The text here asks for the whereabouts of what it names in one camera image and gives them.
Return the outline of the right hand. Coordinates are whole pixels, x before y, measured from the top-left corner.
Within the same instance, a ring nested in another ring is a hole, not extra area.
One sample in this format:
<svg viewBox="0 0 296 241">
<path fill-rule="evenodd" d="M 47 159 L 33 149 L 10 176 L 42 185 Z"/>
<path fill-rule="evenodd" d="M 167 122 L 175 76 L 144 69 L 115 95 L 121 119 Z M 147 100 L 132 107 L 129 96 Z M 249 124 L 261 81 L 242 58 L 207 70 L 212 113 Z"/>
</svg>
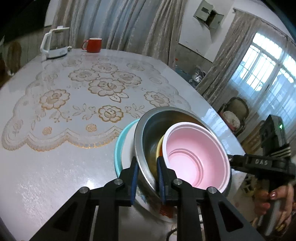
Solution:
<svg viewBox="0 0 296 241">
<path fill-rule="evenodd" d="M 280 186 L 272 192 L 259 188 L 254 193 L 254 212 L 257 216 L 262 216 L 270 209 L 271 201 L 281 201 L 280 213 L 277 218 L 277 226 L 287 221 L 292 211 L 295 209 L 294 187 L 291 184 Z"/>
</svg>

